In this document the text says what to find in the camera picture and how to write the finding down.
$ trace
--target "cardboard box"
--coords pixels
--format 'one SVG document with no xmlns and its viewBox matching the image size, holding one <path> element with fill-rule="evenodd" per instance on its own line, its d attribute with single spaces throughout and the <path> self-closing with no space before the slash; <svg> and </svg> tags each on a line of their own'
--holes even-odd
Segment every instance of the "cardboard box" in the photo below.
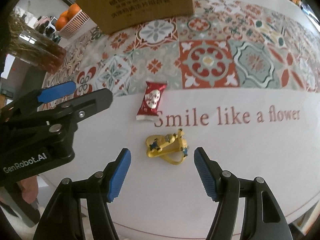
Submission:
<svg viewBox="0 0 320 240">
<path fill-rule="evenodd" d="M 194 13 L 193 0 L 76 0 L 76 3 L 105 34 L 155 19 Z"/>
</svg>

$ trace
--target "decorative tile pattern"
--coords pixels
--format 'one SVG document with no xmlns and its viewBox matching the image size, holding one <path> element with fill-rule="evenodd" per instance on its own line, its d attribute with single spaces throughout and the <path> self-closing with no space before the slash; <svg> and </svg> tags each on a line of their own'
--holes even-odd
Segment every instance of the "decorative tile pattern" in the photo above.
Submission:
<svg viewBox="0 0 320 240">
<path fill-rule="evenodd" d="M 132 54 L 129 94 L 144 92 L 146 80 L 168 82 L 167 90 L 182 89 L 181 71 L 175 66 L 178 58 L 177 41 L 165 43 L 157 50 L 151 47 L 136 49 Z"/>
<path fill-rule="evenodd" d="M 184 89 L 238 86 L 235 63 L 226 41 L 181 42 L 178 63 Z"/>
<path fill-rule="evenodd" d="M 140 24 L 137 29 L 135 47 L 150 47 L 157 50 L 162 44 L 178 40 L 176 18 L 154 20 Z"/>
<path fill-rule="evenodd" d="M 115 97 L 166 90 L 243 87 L 320 91 L 320 36 L 284 15 L 239 0 L 195 0 L 192 17 L 158 19 L 105 35 L 98 27 L 70 44 L 43 87 L 73 80 L 74 94 L 108 88 Z"/>
<path fill-rule="evenodd" d="M 97 77 L 97 87 L 108 88 L 114 95 L 119 96 L 119 90 L 125 91 L 131 76 L 132 54 L 114 55 L 104 62 Z"/>
<path fill-rule="evenodd" d="M 254 26 L 257 31 L 264 36 L 266 42 L 270 42 L 279 48 L 285 46 L 284 37 L 271 23 L 267 21 L 256 20 Z"/>
<path fill-rule="evenodd" d="M 263 44 L 229 41 L 241 87 L 280 88 L 270 54 Z"/>
<path fill-rule="evenodd" d="M 281 80 L 281 88 L 305 90 L 301 71 L 297 67 L 297 61 L 292 53 L 287 48 L 278 49 L 272 44 L 268 44 L 268 50 Z"/>
<path fill-rule="evenodd" d="M 108 36 L 104 52 L 108 55 L 116 55 L 130 52 L 134 49 L 136 28 L 128 28 Z"/>
</svg>

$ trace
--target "yellow keychain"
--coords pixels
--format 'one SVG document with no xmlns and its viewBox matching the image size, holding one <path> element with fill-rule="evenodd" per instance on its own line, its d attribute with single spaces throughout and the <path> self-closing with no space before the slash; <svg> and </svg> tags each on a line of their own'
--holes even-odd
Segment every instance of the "yellow keychain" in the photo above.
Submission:
<svg viewBox="0 0 320 240">
<path fill-rule="evenodd" d="M 184 138 L 184 131 L 178 129 L 178 133 L 167 135 L 151 135 L 146 140 L 147 156 L 150 158 L 161 157 L 165 161 L 178 165 L 188 156 L 188 144 Z M 180 152 L 181 159 L 173 160 L 168 154 Z"/>
</svg>

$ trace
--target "red candy wrapper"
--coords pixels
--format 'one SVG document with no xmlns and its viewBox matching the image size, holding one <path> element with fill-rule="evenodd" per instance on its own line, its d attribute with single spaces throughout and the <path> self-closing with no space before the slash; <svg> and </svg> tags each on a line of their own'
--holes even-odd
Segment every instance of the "red candy wrapper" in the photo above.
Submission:
<svg viewBox="0 0 320 240">
<path fill-rule="evenodd" d="M 141 107 L 137 113 L 137 120 L 158 120 L 158 106 L 160 103 L 163 90 L 167 87 L 166 83 L 149 82 L 147 83 L 147 90 L 144 94 Z"/>
</svg>

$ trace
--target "fruit basket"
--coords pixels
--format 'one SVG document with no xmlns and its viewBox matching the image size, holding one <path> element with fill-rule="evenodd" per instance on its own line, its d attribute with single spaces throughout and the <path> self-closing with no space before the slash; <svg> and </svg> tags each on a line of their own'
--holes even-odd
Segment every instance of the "fruit basket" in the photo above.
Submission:
<svg viewBox="0 0 320 240">
<path fill-rule="evenodd" d="M 89 20 L 89 16 L 80 10 L 59 32 L 57 32 L 57 35 L 69 39 Z"/>
</svg>

